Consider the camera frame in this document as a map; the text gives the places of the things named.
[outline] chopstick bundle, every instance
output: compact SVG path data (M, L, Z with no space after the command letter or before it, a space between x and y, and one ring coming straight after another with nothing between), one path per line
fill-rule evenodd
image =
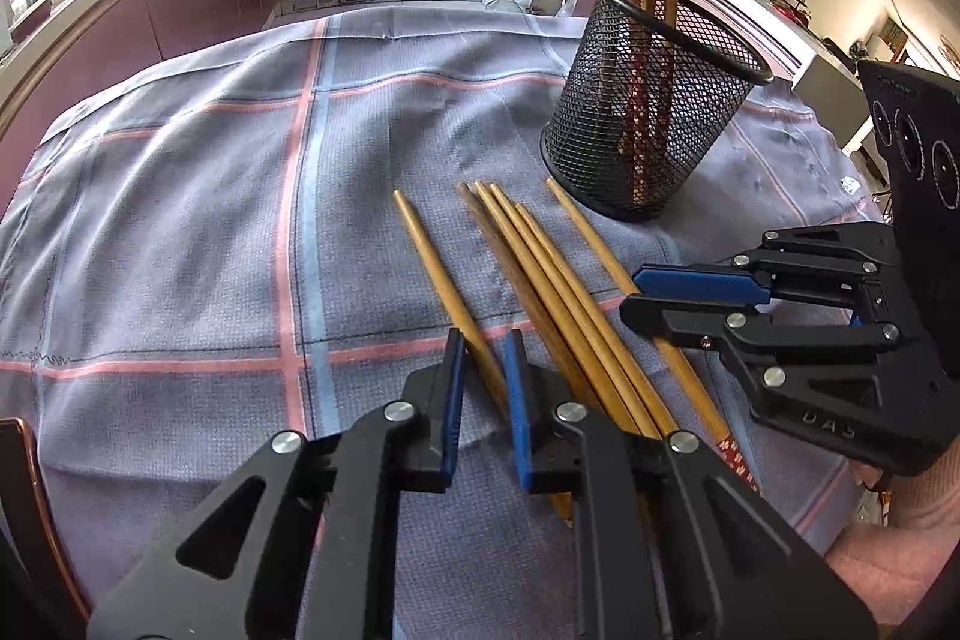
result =
M500 235L493 219L486 212L480 199L469 189L466 183L457 183L457 193L480 227L480 233L483 234L493 252L493 257L496 258L496 263L498 263L507 281L514 289L517 301L520 302L520 306L529 317L536 333L539 334L541 341L544 343L546 352L550 355L558 372L563 375L563 379L570 386L573 395L584 405L600 410L600 402L596 398L596 394L593 393L593 389L587 381L587 376L584 375L584 370L581 369L570 352L570 348L563 341L563 335L560 335L560 331L551 319L544 302L536 294L536 290L524 274L520 262L517 261L517 257Z
M500 203L483 183L477 182L474 183L473 186L478 196L480 196L484 207L486 207L487 212L491 215L493 222L496 223L500 234L509 245L512 253L517 257L517 261L520 262L524 273L530 279L530 283L534 287L534 290L536 290L536 294L539 295L541 301L544 302L546 310L563 335L563 339L569 346L570 351L573 352L577 362L584 370L584 374L587 375L587 381L589 381L590 387L593 389L597 399L600 400L600 404L603 405L603 409L606 410L607 415L610 415L610 418L613 418L617 426L624 429L624 431L639 434L640 426L638 426L635 419L632 418L630 411L627 410L620 395L611 385L607 373L604 371L600 360L597 359L597 355L593 352L589 340L584 336L582 330L578 328L577 323L570 314L570 310L565 303L563 303L563 299L560 298L560 295L553 286L553 283L547 278L544 270L539 263L536 262L533 253L530 252L530 249L525 242L523 242L520 233L517 232L517 229L515 229L512 221L503 211Z
M570 220L577 227L577 230L587 244L589 244L594 255L597 256L597 260L602 263L623 295L629 296L632 293L640 293L640 289L637 287L637 284L634 283L634 279L632 279L626 269L616 260L611 249L607 247L606 242L597 234L596 230L589 224L587 218L584 217L583 213L580 212L566 192L557 185L553 179L547 180L546 184L554 196L557 197L563 210L569 215ZM693 367L690 366L690 362L686 360L683 352L680 351L680 348L676 345L662 338L655 338L654 345L656 345L656 349L664 359L667 368L669 368L670 372L677 379L680 389L693 405L697 417L700 418L701 423L703 423L704 427L710 432L710 436L713 438L721 456L723 456L724 460L737 475L743 477L750 487L757 490L754 476L750 473L747 462L744 461L740 446L737 445L736 440L733 439L730 427L728 427L726 421L723 420L723 416L717 410L713 400L710 399L707 389L705 389L700 382L700 378L698 378L697 373L693 371Z
M628 0L640 6L641 0ZM657 0L642 0L645 12L656 17ZM664 0L664 21L676 27L678 0ZM627 133L621 145L622 154L632 164L631 197L637 205L648 201L648 183L658 176L666 159L670 111L673 103L674 54L669 43L661 42L636 20L627 18L627 41L630 47L630 91L627 97ZM600 106L604 113L613 109L613 73L619 43L610 42L611 51L604 57ZM663 49L662 57L656 52Z
M637 396L640 397L640 401L645 408L647 408L648 413L650 413L650 417L653 419L654 424L656 424L659 435L666 437L667 434L676 432L678 429L677 422L674 421L670 410L667 410L666 405L664 405L664 402L659 398L659 394L656 393L656 389L651 385L650 380L643 373L643 370L640 369L640 366L637 365L637 360L635 360L634 355L632 355L627 346L623 344L620 335L613 330L613 326L610 321L608 321L607 316L603 314L603 311L600 310L597 303L593 301L593 297L587 291L587 287L581 282L577 273L573 271L573 268L566 261L566 258L563 258L563 253L560 253L560 250L553 244L549 236L547 236L547 233L542 229L541 225L536 222L536 218L530 214L526 207L522 204L517 204L517 213L520 213L520 216L530 227L536 239L542 247L544 247L544 251L550 257L550 260L557 266L560 274L570 283L570 287L572 287L576 293L577 299L583 305L584 309L587 310L590 320L593 321L603 340L610 346L613 354L616 355L616 360L620 363L620 366L629 378L631 386L634 387L634 391L637 393Z
M656 429L653 420L651 420L650 413L648 413L642 400L640 400L640 396L637 395L637 391L635 391L630 380L628 380L626 373L623 371L623 367L616 359L616 355L613 354L613 350L608 344L608 341L603 337L602 333L600 333L600 330L597 329L597 325L590 318L584 304L577 297L573 287L571 287L571 281L563 275L563 272L560 271L558 266L550 258L549 253L547 253L544 246L538 241L531 227L520 216L517 207L515 207L510 199L507 199L506 194L503 193L499 186L491 185L490 190L494 198L499 202L504 214L507 215L510 223L512 223L512 227L517 231L522 242L536 259L536 263L557 290L560 299L573 317L575 327L580 331L583 338L587 340L587 343L592 346L597 360L603 367L602 372L595 374L597 381L599 383L606 383L613 388L613 391L620 397L624 407L626 407L628 413L630 413L630 418L640 434L643 434L645 437L659 437L659 431ZM604 374L606 374L606 381L603 380ZM597 386L594 386L594 390L599 396L600 391L597 389Z

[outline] circular port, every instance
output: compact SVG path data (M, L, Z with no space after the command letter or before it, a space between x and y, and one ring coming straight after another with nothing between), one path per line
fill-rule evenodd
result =
M909 112L896 110L896 146L901 151L901 160L904 161L906 170L917 180L922 180L926 163L923 157L923 142Z
M953 152L944 140L936 140L930 150L930 167L933 169L933 183L937 186L940 200L947 210L960 206L960 175L957 173Z

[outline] light blue stripe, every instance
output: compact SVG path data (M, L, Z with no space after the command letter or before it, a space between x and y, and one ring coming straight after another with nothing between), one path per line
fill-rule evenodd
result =
M340 31L340 17L334 16L326 24L323 50L320 53L320 76L317 87L324 88L333 81L333 65L337 54L337 34ZM318 411L313 413L313 426L320 426L315 432L318 437L335 434L340 430L340 413L337 410L337 393L333 386L333 375L328 360L326 344L326 319L323 315L323 286L320 285L320 248L317 231L317 179L320 168L320 150L323 149L323 137L329 119L329 92L318 90L312 107L313 121L306 140L306 156L301 170L301 258L304 259L304 347L310 360L311 373L315 379L315 391Z

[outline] metal screw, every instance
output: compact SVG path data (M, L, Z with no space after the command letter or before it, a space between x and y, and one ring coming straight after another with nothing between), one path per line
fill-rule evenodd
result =
M763 373L763 384L768 389L779 389L786 382L786 372L778 366L771 366Z
M296 432L280 432L272 439L270 447L274 449L274 453L294 453L299 451L302 444L304 441Z
M387 407L383 408L383 417L393 423L409 421L415 414L416 408L414 405L411 405L409 402L404 402L402 399L400 402L391 402Z
M673 432L670 434L670 450L674 453L693 453L700 447L696 434Z
M565 402L557 408L557 417L565 423L577 423L587 417L587 408L579 402Z

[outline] kitchen utensil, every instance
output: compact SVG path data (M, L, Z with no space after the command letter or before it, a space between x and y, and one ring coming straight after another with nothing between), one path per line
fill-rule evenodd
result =
M454 327L459 329L464 335L464 339L467 340L470 355L477 362L480 378L491 395L493 404L496 404L502 415L509 417L507 384L503 379L503 372L500 371L500 365L493 357L493 352L491 352L486 340L484 340L483 333L480 332L470 315L467 305L464 304L463 297L443 267L440 254L433 247L433 242L430 242L430 237L416 211L407 201L406 196L402 194L402 191L394 191L394 200L397 202L397 209L400 210L400 216L403 218L403 225L406 227L414 247L416 247L416 253L419 254L421 261L424 263L427 276L433 283L440 301L443 302L443 309L450 317Z
M582 338L584 338L590 348L592 348L592 355L594 355L595 360L599 362L601 369L599 375L595 378L590 376L589 373L587 373L587 376L592 379L592 383L594 383L593 390L597 396L602 398L603 395L606 395L608 398L618 400L620 404L614 402L616 408L621 409L621 415L623 411L627 413L626 416L622 417L622 420L628 423L625 431L636 430L645 437L659 437L658 432L656 432L656 426L653 420L651 420L650 413L648 413L640 401L640 397L638 397L631 388L630 381L627 380L627 375L617 362L616 356L613 355L610 346L608 346L603 339L603 336L600 335L599 330L597 330L592 319L590 319L587 310L584 309L583 305L577 299L571 281L563 277L563 273L560 272L556 263L550 258L546 248L538 241L534 232L531 231L530 226L525 223L520 216L517 205L513 204L510 199L507 199L506 194L501 191L499 186L491 185L490 190L494 198L499 202L504 213L510 218L510 222L514 225L517 233L520 234L522 241L533 254L536 262L539 263L539 267L546 274L551 286L554 287L554 290L560 296L560 301L563 302L565 312L573 319L574 328L579 330ZM597 384L605 386L606 394L604 394L603 389L597 386ZM611 417L616 416L614 410L610 411L610 415Z
M557 201L560 202L560 207L563 207L568 218L570 218L577 227L584 241L589 244L597 261L601 263L603 268L606 269L607 274L611 276L614 285L620 288L620 292L623 293L624 296L640 292L640 289L634 282L634 278L627 273L620 261L616 260L616 256L613 255L610 247L607 247L606 242L604 242L603 238L596 232L596 229L590 225L589 220L577 209L577 205L563 192L563 189L560 189L560 186L557 185L556 182L547 180L546 184L551 193L556 196ZM700 418L701 423L706 427L707 432L709 432L713 441L717 444L720 456L722 456L731 468L736 469L738 459L741 464L744 463L740 446L737 445L736 440L733 439L730 428L727 426L726 421L723 420L723 416L717 410L713 400L710 399L709 394L706 389L704 389L704 385L700 382L700 378L697 377L697 373L693 371L690 362L686 360L683 351L676 345L672 345L666 339L655 338L654 345L656 345L656 349L659 351L659 354L661 354L664 363L673 374L680 389L686 398L690 400L690 404L693 405L693 410L697 413L697 417ZM755 486L754 476L750 474L749 470L745 475L745 479L747 483Z
M589 386L584 370L581 369L573 356L573 352L570 352L570 348L563 341L563 335L560 334L560 330L553 322L549 310L546 309L544 302L539 298L536 289L534 289L530 279L520 266L520 262L517 261L517 256L510 249L510 245L500 234L493 218L487 213L483 203L467 187L466 183L457 184L457 193L460 194L464 204L467 205L467 210L480 227L480 232L487 240L487 244L490 246L494 258L496 258L496 263L498 263L504 276L514 289L520 306L524 309L530 322L534 324L536 335L544 343L544 347L555 367L563 375L563 379L566 380L579 401L589 405L594 410L600 410L600 402Z
M659 9L664 6L659 0ZM544 162L570 196L592 210L615 220L653 218L752 86L772 79L751 44L692 1L680 1L672 28L630 1L597 0L541 136ZM667 91L683 101L661 114ZM650 107L648 118L660 118L659 127L650 122L642 129L656 138L637 138L640 101Z

